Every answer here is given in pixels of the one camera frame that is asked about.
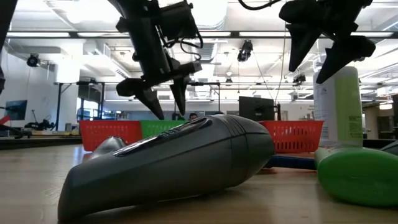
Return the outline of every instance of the green basket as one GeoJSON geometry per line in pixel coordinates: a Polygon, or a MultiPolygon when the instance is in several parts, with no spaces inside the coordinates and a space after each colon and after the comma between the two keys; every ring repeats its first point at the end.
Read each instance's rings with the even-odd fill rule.
{"type": "Polygon", "coordinates": [[[186,121],[141,121],[142,137],[144,139],[149,138],[185,122],[186,121]]]}

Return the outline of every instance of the gray handheld vacuum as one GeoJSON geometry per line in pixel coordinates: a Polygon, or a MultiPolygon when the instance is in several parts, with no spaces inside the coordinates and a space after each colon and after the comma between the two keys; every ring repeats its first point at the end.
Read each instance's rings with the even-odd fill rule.
{"type": "Polygon", "coordinates": [[[268,131],[239,116],[198,118],[126,146],[109,138],[65,180],[58,219],[209,194],[234,187],[268,162],[268,131]]]}

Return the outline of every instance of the table surface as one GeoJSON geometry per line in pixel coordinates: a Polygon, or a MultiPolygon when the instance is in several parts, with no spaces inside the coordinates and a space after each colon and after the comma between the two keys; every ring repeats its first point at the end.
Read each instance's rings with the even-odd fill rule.
{"type": "MultiPolygon", "coordinates": [[[[0,222],[57,223],[67,172],[88,156],[80,146],[0,151],[0,222]]],[[[216,195],[110,210],[73,223],[396,224],[398,208],[338,202],[319,186],[316,172],[272,169],[216,195]]]]}

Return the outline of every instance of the white bottle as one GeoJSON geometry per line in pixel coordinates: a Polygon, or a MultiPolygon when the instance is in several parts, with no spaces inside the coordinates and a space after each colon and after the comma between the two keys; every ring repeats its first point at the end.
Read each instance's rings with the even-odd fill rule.
{"type": "Polygon", "coordinates": [[[362,104],[358,71],[344,67],[323,84],[313,76],[314,116],[323,123],[321,139],[363,145],[362,104]]]}

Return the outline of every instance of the red basket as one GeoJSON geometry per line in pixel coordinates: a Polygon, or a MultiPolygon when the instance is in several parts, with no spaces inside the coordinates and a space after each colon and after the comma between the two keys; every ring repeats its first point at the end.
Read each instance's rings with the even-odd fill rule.
{"type": "Polygon", "coordinates": [[[110,136],[121,137],[131,144],[142,139],[139,121],[79,121],[85,151],[94,151],[110,136]]]}
{"type": "Polygon", "coordinates": [[[323,121],[260,121],[274,141],[276,153],[315,152],[323,121]]]}

